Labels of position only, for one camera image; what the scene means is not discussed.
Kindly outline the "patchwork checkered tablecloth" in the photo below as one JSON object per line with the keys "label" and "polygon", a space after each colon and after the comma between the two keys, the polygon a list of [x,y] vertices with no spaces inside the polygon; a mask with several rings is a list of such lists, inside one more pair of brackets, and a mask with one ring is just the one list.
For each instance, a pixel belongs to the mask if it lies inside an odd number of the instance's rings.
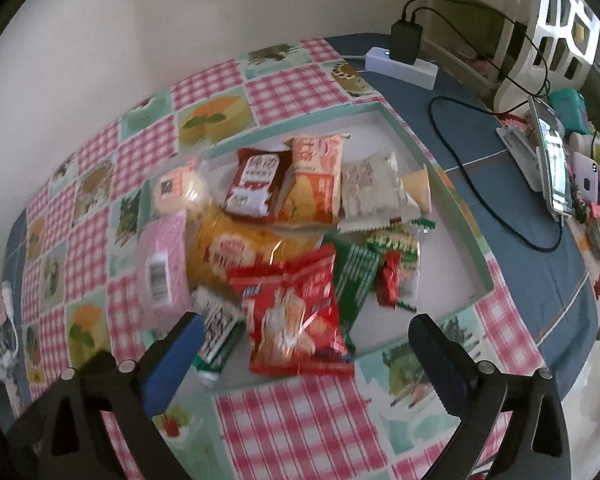
{"label": "patchwork checkered tablecloth", "polygon": [[[246,56],[216,64],[155,94],[91,137],[27,203],[9,235],[4,278],[13,282],[21,353],[14,407],[23,410],[82,351],[74,321],[96,330],[90,350],[135,358],[150,341],[140,330],[132,260],[136,232],[150,216],[148,174],[183,151],[178,127],[195,110],[245,115],[212,138],[215,159],[294,132],[350,133],[350,158],[391,146],[405,171],[426,167],[436,228],[422,240],[419,307],[472,354],[527,375],[543,363],[474,216],[414,130],[426,118],[424,90],[388,80],[354,91],[341,65],[385,43],[376,34],[312,38],[283,61]],[[257,385],[237,347],[211,388],[186,382],[174,412],[176,452],[193,443],[214,478],[416,479],[440,455],[454,420],[413,375],[408,315],[369,301],[356,321],[353,378],[296,377]]]}

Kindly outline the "green cream cookie packet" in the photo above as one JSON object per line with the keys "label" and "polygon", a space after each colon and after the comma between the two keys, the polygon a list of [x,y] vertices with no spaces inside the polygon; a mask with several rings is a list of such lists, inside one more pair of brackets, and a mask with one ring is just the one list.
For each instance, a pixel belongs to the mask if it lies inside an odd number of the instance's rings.
{"label": "green cream cookie packet", "polygon": [[370,232],[366,236],[366,248],[380,257],[386,252],[400,252],[401,277],[399,301],[396,309],[416,313],[419,303],[419,278],[422,253],[420,239],[437,227],[434,220],[419,217],[407,224],[394,224],[382,230]]}

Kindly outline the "pink snack packet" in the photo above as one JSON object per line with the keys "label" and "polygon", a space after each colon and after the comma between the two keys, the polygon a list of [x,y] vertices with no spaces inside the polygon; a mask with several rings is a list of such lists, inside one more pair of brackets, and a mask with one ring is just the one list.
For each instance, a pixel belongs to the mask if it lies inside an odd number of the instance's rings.
{"label": "pink snack packet", "polygon": [[190,308],[184,210],[152,220],[137,242],[137,299],[143,330],[167,332]]}

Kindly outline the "round white cake packet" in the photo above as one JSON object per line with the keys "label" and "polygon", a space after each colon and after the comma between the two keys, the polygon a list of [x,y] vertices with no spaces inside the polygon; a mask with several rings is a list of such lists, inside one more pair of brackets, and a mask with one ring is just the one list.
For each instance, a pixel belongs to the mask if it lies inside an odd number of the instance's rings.
{"label": "round white cake packet", "polygon": [[192,162],[159,176],[152,189],[152,206],[159,217],[185,212],[187,220],[194,221],[210,200],[207,182]]}

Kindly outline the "white phone stand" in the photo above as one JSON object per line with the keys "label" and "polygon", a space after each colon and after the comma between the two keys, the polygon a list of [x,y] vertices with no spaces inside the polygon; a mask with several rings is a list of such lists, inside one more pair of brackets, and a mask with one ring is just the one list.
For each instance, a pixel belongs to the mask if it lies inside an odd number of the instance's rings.
{"label": "white phone stand", "polygon": [[510,125],[498,127],[495,132],[513,157],[529,188],[535,193],[541,192],[542,181],[538,158],[524,132]]}

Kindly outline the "red cartoon snack bag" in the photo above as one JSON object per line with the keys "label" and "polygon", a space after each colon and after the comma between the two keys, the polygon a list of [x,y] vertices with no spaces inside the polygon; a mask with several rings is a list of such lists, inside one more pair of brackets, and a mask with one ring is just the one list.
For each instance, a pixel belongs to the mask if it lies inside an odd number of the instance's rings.
{"label": "red cartoon snack bag", "polygon": [[336,249],[326,244],[283,263],[227,271],[247,322],[251,373],[354,375],[340,330],[335,262]]}

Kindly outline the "white translucent snack packet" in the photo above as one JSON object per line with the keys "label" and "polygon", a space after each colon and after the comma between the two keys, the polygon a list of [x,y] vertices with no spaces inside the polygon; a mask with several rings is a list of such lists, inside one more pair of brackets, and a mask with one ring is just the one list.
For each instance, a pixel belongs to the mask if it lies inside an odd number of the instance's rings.
{"label": "white translucent snack packet", "polygon": [[394,151],[342,164],[341,212],[341,233],[385,229],[420,217],[419,206],[404,190]]}

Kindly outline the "cream orange snack bag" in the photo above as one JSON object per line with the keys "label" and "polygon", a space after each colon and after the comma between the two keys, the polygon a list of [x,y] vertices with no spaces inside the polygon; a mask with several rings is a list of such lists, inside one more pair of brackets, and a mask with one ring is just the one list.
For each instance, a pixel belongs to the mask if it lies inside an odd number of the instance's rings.
{"label": "cream orange snack bag", "polygon": [[291,181],[276,221],[284,226],[314,226],[339,221],[341,164],[347,133],[291,136]]}

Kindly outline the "teal plastic box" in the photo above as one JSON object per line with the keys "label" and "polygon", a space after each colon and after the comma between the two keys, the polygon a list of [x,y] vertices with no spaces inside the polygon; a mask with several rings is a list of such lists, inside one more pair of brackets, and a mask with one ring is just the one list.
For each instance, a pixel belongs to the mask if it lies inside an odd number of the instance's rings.
{"label": "teal plastic box", "polygon": [[577,90],[565,88],[553,91],[550,96],[550,106],[568,132],[588,134],[588,113],[584,97]]}

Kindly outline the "peach jelly cup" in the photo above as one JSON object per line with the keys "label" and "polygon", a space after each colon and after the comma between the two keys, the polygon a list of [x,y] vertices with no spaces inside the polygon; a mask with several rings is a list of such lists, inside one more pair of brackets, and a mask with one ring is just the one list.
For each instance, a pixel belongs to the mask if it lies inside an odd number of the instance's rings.
{"label": "peach jelly cup", "polygon": [[428,171],[422,167],[402,178],[404,191],[415,201],[423,214],[431,212],[431,191]]}

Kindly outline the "dark green snack packet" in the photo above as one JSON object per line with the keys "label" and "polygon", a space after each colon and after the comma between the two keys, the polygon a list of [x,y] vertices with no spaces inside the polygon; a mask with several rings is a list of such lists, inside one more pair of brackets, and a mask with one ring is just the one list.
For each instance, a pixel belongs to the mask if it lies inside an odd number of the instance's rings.
{"label": "dark green snack packet", "polygon": [[380,257],[335,233],[323,237],[322,245],[328,244],[335,247],[334,289],[340,330],[350,355],[354,356],[356,345],[351,338],[351,330],[374,284]]}

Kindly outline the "green white biscuit packet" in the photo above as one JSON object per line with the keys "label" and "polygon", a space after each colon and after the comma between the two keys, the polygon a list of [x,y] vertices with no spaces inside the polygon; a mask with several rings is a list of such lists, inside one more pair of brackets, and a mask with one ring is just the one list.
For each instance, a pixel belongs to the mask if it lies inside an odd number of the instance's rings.
{"label": "green white biscuit packet", "polygon": [[206,386],[213,386],[245,333],[242,312],[230,301],[204,286],[192,292],[196,313],[204,318],[204,343],[193,360],[192,367]]}

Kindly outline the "small red candy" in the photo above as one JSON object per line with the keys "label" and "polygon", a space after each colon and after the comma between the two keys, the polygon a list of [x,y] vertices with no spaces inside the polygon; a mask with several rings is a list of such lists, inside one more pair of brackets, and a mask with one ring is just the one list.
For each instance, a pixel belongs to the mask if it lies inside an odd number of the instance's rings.
{"label": "small red candy", "polygon": [[375,285],[377,301],[381,307],[395,309],[398,306],[401,257],[400,252],[386,252],[382,256]]}

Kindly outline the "orange yellow pastry bag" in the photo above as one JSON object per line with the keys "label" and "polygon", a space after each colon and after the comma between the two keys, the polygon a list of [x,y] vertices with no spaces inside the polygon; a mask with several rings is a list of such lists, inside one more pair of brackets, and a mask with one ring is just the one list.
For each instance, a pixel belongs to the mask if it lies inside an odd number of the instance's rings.
{"label": "orange yellow pastry bag", "polygon": [[313,249],[320,239],[315,234],[285,235],[260,229],[210,205],[199,219],[187,258],[188,286],[225,292],[230,289],[228,270],[286,262]]}

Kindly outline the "dark red snack packet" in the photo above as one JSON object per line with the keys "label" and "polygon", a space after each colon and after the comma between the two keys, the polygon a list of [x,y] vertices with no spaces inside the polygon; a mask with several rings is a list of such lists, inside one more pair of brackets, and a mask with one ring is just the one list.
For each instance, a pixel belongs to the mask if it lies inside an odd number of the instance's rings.
{"label": "dark red snack packet", "polygon": [[271,222],[292,162],[291,150],[241,148],[238,167],[224,198],[224,210],[236,217]]}

